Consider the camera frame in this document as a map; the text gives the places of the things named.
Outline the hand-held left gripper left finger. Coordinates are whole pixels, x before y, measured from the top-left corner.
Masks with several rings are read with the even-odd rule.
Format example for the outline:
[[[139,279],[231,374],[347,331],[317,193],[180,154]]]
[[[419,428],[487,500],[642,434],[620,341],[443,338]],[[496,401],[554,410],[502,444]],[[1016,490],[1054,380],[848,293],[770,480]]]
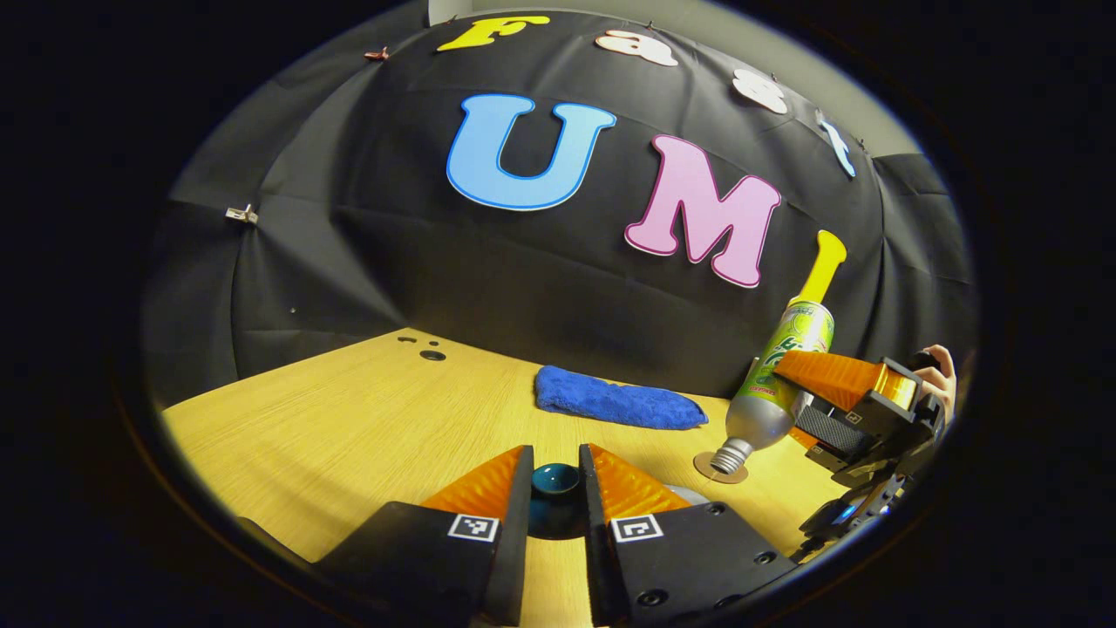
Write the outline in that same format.
[[[391,501],[315,563],[389,627],[520,624],[533,447],[518,446],[423,503]]]

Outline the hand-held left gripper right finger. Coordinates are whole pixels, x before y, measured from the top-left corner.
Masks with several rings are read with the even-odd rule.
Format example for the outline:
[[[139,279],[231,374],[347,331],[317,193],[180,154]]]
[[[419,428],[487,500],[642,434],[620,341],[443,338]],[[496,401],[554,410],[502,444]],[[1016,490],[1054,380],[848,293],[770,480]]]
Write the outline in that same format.
[[[579,470],[597,627],[742,625],[745,600],[796,568],[730,505],[690,504],[609,450],[583,444]]]

